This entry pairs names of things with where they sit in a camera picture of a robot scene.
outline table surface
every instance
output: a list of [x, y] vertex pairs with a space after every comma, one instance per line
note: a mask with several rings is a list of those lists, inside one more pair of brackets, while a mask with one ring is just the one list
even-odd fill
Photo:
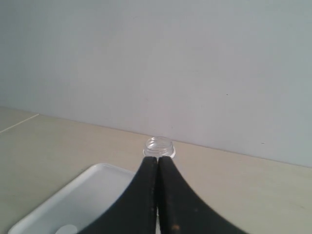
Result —
[[[149, 136], [0, 107], [0, 234], [89, 166], [136, 171]], [[250, 234], [312, 233], [312, 169], [174, 142], [195, 192]]]

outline beige table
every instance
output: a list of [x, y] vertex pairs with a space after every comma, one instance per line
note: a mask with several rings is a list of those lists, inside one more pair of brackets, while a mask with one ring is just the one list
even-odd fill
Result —
[[[136, 171], [148, 136], [0, 108], [0, 233], [90, 165]], [[312, 169], [175, 142], [175, 164], [251, 234], [312, 234]]]

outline white wall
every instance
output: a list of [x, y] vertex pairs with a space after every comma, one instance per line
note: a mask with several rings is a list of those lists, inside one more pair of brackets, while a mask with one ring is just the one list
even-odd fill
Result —
[[0, 105], [312, 166], [311, 0], [0, 1]]

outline wall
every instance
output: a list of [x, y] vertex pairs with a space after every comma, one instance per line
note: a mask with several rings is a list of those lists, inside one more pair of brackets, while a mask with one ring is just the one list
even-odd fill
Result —
[[312, 166], [312, 1], [4, 0], [0, 105]]

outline white plastic tray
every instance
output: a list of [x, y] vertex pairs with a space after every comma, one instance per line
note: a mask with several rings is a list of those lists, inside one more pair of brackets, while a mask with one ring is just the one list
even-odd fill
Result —
[[123, 193], [134, 173], [96, 164], [14, 225], [9, 234], [55, 234], [66, 225], [81, 231]]

